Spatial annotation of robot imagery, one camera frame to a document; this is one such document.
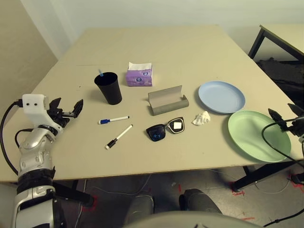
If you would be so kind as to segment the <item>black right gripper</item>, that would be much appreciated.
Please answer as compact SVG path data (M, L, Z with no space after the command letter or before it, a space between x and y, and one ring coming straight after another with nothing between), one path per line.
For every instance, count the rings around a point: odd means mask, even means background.
M288 106L290 107L290 109L294 114L301 115L301 108L299 106L295 104L288 104ZM299 116L294 119L283 120L281 115L275 110L268 108L268 113L277 125L282 125L281 130L283 132L290 131L293 135L303 136L304 134L303 116Z

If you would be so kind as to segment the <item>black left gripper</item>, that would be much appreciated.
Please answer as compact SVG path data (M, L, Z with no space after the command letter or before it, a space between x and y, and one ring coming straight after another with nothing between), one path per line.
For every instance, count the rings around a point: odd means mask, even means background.
M61 98L56 98L49 103L49 110L47 114L50 118L60 125L61 127L66 127L70 118L77 118L83 109L83 99L79 100L75 105L72 112L63 112L58 106L60 104Z

